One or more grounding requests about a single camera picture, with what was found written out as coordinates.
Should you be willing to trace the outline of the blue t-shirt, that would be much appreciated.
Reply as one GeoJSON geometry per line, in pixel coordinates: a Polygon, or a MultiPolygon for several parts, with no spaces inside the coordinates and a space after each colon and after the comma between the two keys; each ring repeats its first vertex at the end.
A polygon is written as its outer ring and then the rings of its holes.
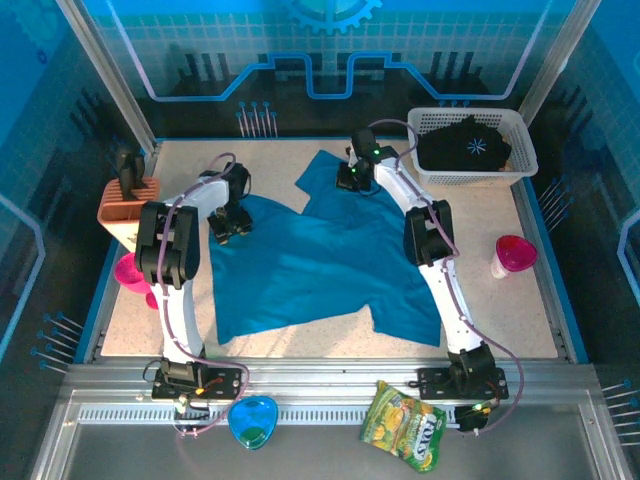
{"type": "Polygon", "coordinates": [[[338,189],[339,164],[326,151],[311,160],[296,182],[309,196],[302,212],[250,195],[251,232],[209,241],[220,343],[369,307],[374,332],[439,346],[438,308],[403,250],[403,213],[383,190],[338,189]]]}

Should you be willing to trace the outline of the green snack bag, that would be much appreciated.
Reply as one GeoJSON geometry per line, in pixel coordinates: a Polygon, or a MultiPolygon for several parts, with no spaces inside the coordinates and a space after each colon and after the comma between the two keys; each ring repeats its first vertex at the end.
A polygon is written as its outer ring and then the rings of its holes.
{"type": "Polygon", "coordinates": [[[437,465],[446,426],[444,410],[379,380],[359,439],[426,473],[437,465]]]}

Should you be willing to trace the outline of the pink plastic bowl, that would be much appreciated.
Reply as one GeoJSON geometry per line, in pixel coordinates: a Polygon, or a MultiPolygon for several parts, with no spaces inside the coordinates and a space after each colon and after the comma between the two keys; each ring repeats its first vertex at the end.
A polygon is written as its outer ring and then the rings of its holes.
{"type": "Polygon", "coordinates": [[[136,267],[133,252],[127,253],[118,260],[114,277],[121,287],[134,294],[146,295],[150,292],[150,286],[145,281],[143,273],[136,267]]]}

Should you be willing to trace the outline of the black t-shirt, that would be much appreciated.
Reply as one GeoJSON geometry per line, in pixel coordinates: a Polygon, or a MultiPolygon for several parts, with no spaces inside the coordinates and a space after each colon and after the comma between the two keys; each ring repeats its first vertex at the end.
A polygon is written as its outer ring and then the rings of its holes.
{"type": "Polygon", "coordinates": [[[417,146],[419,166],[428,171],[502,171],[511,152],[496,128],[473,115],[420,135],[417,146]]]}

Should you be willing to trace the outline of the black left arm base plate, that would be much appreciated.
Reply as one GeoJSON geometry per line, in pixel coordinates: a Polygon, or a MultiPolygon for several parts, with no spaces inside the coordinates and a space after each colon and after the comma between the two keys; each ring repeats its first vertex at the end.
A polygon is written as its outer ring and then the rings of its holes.
{"type": "Polygon", "coordinates": [[[233,400],[242,386],[242,372],[236,368],[200,369],[188,379],[164,375],[161,370],[152,382],[153,400],[177,400],[181,395],[189,399],[233,400]]]}

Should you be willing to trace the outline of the tan knife block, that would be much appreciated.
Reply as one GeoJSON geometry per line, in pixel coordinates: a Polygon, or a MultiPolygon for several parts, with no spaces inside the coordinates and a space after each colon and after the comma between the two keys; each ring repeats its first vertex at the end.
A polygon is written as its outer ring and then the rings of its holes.
{"type": "Polygon", "coordinates": [[[124,199],[118,179],[109,181],[97,211],[98,222],[129,252],[136,249],[142,206],[159,197],[160,184],[156,178],[143,177],[142,181],[146,187],[132,190],[134,200],[124,199]]]}

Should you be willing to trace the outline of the black controller box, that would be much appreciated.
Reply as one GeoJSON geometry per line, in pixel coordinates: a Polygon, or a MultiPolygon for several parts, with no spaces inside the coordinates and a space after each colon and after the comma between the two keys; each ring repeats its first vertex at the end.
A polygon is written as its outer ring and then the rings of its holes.
{"type": "Polygon", "coordinates": [[[457,430],[466,433],[485,428],[491,412],[492,407],[488,403],[457,406],[454,409],[457,430]]]}

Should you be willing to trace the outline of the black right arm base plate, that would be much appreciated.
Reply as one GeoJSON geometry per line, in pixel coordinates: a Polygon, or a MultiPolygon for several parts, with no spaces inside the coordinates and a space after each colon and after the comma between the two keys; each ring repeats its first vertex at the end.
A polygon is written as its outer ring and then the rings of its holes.
{"type": "Polygon", "coordinates": [[[458,390],[448,368],[421,368],[417,370],[417,388],[423,400],[500,400],[509,398],[504,370],[495,368],[484,380],[471,387],[458,390]]]}

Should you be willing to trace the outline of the aluminium frame post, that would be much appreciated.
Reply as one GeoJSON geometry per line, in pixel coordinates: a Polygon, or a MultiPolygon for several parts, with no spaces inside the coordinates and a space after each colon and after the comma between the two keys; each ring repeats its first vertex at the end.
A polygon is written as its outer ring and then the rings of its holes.
{"type": "Polygon", "coordinates": [[[566,68],[570,57],[589,26],[602,0],[575,0],[530,89],[524,97],[519,114],[530,126],[566,68]]]}
{"type": "Polygon", "coordinates": [[[120,113],[146,154],[157,147],[144,114],[81,0],[55,0],[120,113]]]}

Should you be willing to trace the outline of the pink cup on right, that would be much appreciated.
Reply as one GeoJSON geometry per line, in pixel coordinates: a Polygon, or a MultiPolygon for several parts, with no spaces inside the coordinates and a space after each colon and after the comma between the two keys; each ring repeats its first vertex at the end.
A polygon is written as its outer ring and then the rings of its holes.
{"type": "Polygon", "coordinates": [[[536,247],[516,235],[504,235],[495,243],[490,271],[495,279],[504,279],[532,267],[538,258],[536,247]]]}

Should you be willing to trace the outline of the blue heart-shaped container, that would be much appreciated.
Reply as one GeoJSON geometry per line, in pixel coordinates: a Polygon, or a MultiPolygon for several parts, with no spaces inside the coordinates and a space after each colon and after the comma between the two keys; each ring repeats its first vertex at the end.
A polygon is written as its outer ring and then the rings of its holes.
{"type": "Polygon", "coordinates": [[[248,450],[262,448],[275,431],[279,417],[277,403],[267,396],[251,396],[236,403],[228,414],[234,438],[248,450]]]}

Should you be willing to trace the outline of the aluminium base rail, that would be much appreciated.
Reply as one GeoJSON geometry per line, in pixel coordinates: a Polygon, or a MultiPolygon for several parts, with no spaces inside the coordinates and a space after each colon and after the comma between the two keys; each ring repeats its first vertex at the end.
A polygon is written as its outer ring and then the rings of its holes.
{"type": "MultiPolygon", "coordinates": [[[[406,389],[409,360],[258,359],[249,394],[282,405],[369,406],[378,380],[406,389]]],[[[626,441],[640,426],[615,423],[589,365],[524,366],[516,410],[477,436],[448,433],[436,468],[420,474],[359,439],[360,425],[279,425],[249,451],[228,428],[184,439],[172,425],[88,425],[89,404],[159,404],[138,361],[72,367],[27,480],[640,480],[626,441]]]]}

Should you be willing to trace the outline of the white plastic laundry basket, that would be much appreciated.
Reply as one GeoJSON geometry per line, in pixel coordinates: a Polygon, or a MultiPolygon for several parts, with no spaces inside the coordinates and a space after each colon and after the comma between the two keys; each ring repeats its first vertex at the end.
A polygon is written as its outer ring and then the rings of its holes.
{"type": "Polygon", "coordinates": [[[527,127],[518,112],[502,108],[417,107],[407,114],[409,146],[418,144],[419,136],[446,127],[473,115],[477,121],[496,128],[511,145],[515,172],[428,171],[419,166],[417,150],[410,153],[411,162],[424,184],[447,186],[510,186],[538,172],[537,156],[527,127]]]}

